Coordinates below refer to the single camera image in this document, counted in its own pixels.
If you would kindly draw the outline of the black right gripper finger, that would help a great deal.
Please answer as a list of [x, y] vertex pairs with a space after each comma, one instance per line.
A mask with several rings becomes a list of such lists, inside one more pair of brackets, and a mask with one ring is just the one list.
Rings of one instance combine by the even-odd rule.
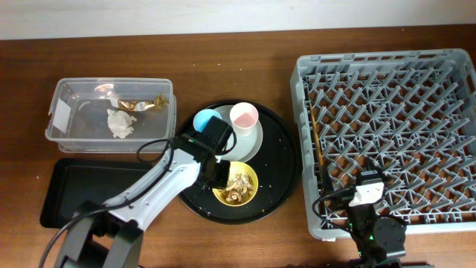
[[366, 158], [366, 172], [370, 175], [382, 175], [382, 169], [378, 167], [372, 158]]
[[322, 186], [323, 186], [323, 195], [332, 194], [334, 192], [334, 187], [332, 184], [332, 178], [329, 174], [327, 166], [323, 167], [322, 171]]

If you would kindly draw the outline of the light blue cup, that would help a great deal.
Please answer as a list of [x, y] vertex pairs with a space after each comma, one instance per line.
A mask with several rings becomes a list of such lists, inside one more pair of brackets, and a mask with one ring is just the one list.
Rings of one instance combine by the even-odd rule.
[[193, 118], [193, 127], [195, 131], [201, 132], [212, 117], [221, 119], [222, 116], [214, 109], [203, 109], [196, 113]]

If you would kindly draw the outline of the yellow bowl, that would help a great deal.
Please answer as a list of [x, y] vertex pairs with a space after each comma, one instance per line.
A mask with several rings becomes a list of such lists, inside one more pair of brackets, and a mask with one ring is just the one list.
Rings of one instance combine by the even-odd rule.
[[[243, 203], [242, 205], [245, 205], [246, 203], [250, 202], [254, 196], [256, 195], [257, 193], [257, 190], [259, 188], [259, 182], [258, 182], [258, 178], [257, 178], [257, 175], [255, 173], [255, 171], [249, 166], [247, 165], [246, 163], [244, 162], [231, 162], [231, 166], [230, 166], [230, 172], [229, 172], [229, 175], [228, 175], [228, 180], [235, 174], [235, 173], [247, 173], [251, 178], [252, 178], [252, 181], [256, 187], [256, 190], [255, 190], [255, 193], [254, 195], [252, 196], [252, 198], [250, 200], [248, 200], [247, 202]], [[218, 201], [220, 201], [222, 204], [224, 205], [228, 205], [228, 206], [232, 206], [232, 207], [238, 207], [238, 206], [242, 206], [242, 205], [229, 205], [229, 204], [226, 204], [224, 200], [222, 200], [220, 197], [217, 196], [217, 191], [218, 190], [224, 190], [224, 189], [216, 189], [214, 188], [213, 189], [213, 194], [214, 196], [218, 199]]]

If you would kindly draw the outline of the food scraps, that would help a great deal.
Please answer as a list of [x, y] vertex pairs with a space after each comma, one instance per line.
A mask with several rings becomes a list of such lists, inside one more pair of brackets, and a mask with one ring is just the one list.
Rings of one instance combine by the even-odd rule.
[[235, 173], [224, 190], [218, 190], [217, 196], [229, 205], [242, 205], [252, 198], [256, 187], [247, 173]]

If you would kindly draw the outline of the gold snack wrapper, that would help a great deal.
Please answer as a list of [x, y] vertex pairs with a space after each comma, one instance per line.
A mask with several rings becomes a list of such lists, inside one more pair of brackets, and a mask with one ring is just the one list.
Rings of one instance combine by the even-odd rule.
[[169, 104], [168, 99], [163, 94], [158, 94], [155, 100], [120, 100], [110, 97], [111, 105], [114, 108], [127, 112], [145, 112], [147, 110], [160, 110]]

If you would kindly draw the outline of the white napkin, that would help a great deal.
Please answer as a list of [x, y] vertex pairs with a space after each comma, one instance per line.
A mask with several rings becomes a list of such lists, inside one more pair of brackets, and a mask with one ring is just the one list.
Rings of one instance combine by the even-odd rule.
[[134, 116], [129, 115], [123, 110], [114, 111], [107, 109], [108, 128], [111, 130], [114, 138], [126, 138], [134, 130], [132, 123], [137, 121]]

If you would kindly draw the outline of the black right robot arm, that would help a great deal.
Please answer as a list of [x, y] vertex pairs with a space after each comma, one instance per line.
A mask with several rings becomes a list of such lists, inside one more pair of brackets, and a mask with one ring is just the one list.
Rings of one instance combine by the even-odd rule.
[[[429, 267], [425, 263], [404, 264], [404, 243], [407, 223], [390, 214], [380, 215], [374, 205], [383, 200], [389, 179], [382, 169], [368, 160], [356, 182], [335, 190], [327, 166], [319, 161], [323, 192], [312, 204], [313, 213], [321, 221], [348, 234], [356, 244], [359, 258], [349, 261], [349, 267]], [[345, 211], [348, 227], [344, 228], [318, 212], [318, 207], [329, 207], [333, 211]]]

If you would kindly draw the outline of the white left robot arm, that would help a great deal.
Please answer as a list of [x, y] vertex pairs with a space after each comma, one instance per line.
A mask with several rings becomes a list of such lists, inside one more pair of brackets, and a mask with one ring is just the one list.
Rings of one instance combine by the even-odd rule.
[[155, 166], [137, 182], [100, 205], [84, 202], [53, 236], [39, 265], [63, 236], [56, 267], [138, 267], [144, 232], [177, 195], [195, 183], [226, 188], [231, 163], [221, 157], [236, 137], [228, 122], [213, 116], [203, 130], [167, 139]]

